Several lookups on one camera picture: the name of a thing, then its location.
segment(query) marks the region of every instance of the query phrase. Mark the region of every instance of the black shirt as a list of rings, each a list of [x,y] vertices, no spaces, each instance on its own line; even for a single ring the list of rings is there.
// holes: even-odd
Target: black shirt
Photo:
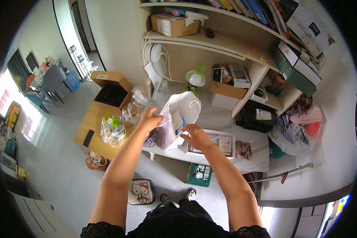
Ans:
[[[82,229],[82,238],[124,237],[125,231],[120,226],[107,222],[89,223]],[[180,209],[169,212],[141,223],[127,237],[243,237],[270,238],[266,228],[260,226],[241,227],[232,233],[202,217],[192,217]]]

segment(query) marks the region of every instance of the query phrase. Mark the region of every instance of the curtain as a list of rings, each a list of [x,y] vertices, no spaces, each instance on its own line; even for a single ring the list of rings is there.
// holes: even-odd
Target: curtain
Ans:
[[[27,79],[30,73],[20,55],[19,50],[16,50],[16,52],[9,60],[7,66],[17,87],[21,92],[25,93],[27,90]]]

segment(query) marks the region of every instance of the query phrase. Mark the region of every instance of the slipper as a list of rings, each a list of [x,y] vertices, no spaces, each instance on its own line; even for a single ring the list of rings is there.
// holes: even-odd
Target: slipper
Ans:
[[[189,191],[185,194],[185,199],[192,201],[196,198],[196,190],[194,188],[189,189]]]
[[[168,197],[168,195],[164,193],[160,196],[160,201],[163,206],[168,206],[169,204],[172,203],[172,200]]]

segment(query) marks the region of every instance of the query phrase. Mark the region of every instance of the green cardboard box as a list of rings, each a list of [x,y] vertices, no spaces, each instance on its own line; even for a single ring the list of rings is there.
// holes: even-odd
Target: green cardboard box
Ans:
[[[316,92],[316,86],[291,66],[278,47],[271,45],[270,52],[287,83],[299,89],[308,97],[311,97]]]
[[[209,165],[191,163],[186,175],[187,184],[209,187],[212,168]]]

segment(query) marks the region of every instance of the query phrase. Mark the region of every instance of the bookshelf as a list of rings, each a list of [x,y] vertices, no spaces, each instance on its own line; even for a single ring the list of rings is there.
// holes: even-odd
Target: bookshelf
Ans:
[[[295,45],[292,41],[288,40],[287,38],[280,35],[276,31],[270,29],[269,27],[261,24],[260,22],[255,21],[249,17],[243,16],[241,14],[238,14],[235,12],[230,12],[230,11],[227,11],[227,10],[224,10],[221,8],[215,8],[215,7],[212,7],[209,5],[204,5],[204,4],[186,3],[186,2],[157,2],[157,3],[145,2],[145,3],[139,3],[138,6],[141,8],[142,7],[158,7],[158,6],[161,6],[161,7],[190,7],[190,8],[197,8],[197,9],[202,9],[202,10],[206,10],[206,11],[210,11],[210,12],[217,12],[217,13],[220,13],[223,15],[237,18],[237,19],[245,21],[255,27],[265,30],[265,31],[269,32],[270,34],[272,34],[273,36],[277,37],[278,39],[281,39],[284,42],[286,42],[287,44],[289,44],[290,46],[294,47],[296,50],[300,51],[300,48],[297,45]]]
[[[199,34],[182,36],[178,38],[169,38],[158,32],[150,32],[149,34],[143,34],[142,38],[145,39],[145,37],[148,35],[148,40],[162,40],[166,41],[166,43],[170,43],[170,41],[173,41],[177,42],[178,45],[180,45],[180,43],[184,43],[186,45],[192,44],[194,45],[193,47],[199,45],[207,47],[209,48],[209,50],[216,49],[219,50],[219,53],[230,53],[255,61],[259,64],[266,65],[270,69],[281,74],[276,62],[273,60],[272,56],[268,51],[261,48],[257,48],[256,46],[249,45],[242,39],[234,38],[220,32],[216,32],[215,34],[216,35],[213,39],[207,38],[206,36],[202,36]]]
[[[209,5],[186,2],[158,2],[150,3],[137,0],[140,9],[140,30],[142,44],[158,43],[166,47],[170,56],[172,79],[186,83],[185,74],[199,63],[207,65],[205,71],[206,84],[209,88],[212,78],[211,68],[214,64],[241,64],[251,80],[251,87],[242,100],[239,100],[230,116],[234,118],[248,100],[254,101],[251,96],[258,88],[266,74],[277,72],[281,74],[278,65],[269,53],[271,44],[280,40],[298,48],[291,41],[271,30],[265,25],[245,17],[241,14],[218,9]],[[166,37],[158,32],[150,32],[149,16],[163,12],[164,7],[191,7],[204,10],[209,16],[205,21],[205,28],[214,30],[215,37],[207,38],[200,33],[178,38]],[[152,90],[151,83],[147,80],[147,90]],[[291,85],[286,85],[279,97],[267,94],[268,100],[261,103],[275,110],[278,115],[285,112],[301,95],[301,91]]]

